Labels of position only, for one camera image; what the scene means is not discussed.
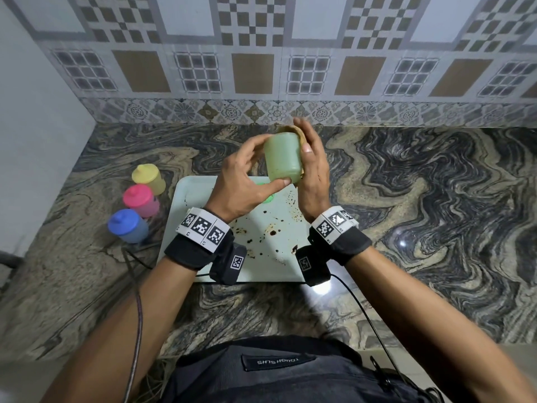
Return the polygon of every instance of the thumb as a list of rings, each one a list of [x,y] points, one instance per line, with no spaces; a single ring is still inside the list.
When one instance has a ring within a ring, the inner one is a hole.
[[[263,194],[263,197],[267,199],[272,194],[280,192],[287,185],[291,183],[291,178],[275,179],[268,184],[259,185],[259,191]]]
[[[312,150],[312,146],[308,143],[304,143],[300,148],[300,159],[302,160],[302,166],[304,167],[304,173],[312,174],[312,168],[316,165],[315,153]]]

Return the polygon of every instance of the brand label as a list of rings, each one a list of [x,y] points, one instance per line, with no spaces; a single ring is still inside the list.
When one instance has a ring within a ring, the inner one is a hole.
[[[310,355],[285,355],[285,356],[249,356],[242,355],[242,365],[246,372],[252,370],[281,369],[282,367],[300,365],[315,360]]]

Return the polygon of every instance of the person's right hand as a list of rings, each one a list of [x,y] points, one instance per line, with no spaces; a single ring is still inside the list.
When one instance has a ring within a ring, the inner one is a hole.
[[[326,160],[323,142],[309,121],[295,117],[293,123],[302,129],[307,140],[307,143],[300,148],[304,176],[298,183],[299,209],[306,221],[312,223],[321,213],[330,208],[328,196],[330,167]]]

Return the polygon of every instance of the yellow container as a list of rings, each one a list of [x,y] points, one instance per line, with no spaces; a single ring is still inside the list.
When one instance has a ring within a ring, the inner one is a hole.
[[[155,164],[140,164],[132,173],[135,184],[144,184],[151,188],[153,195],[160,195],[166,189],[166,182]]]

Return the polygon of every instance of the floral tile motif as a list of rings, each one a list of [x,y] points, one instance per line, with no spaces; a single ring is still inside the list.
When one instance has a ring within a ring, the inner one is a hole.
[[[82,98],[99,122],[537,127],[537,104]]]

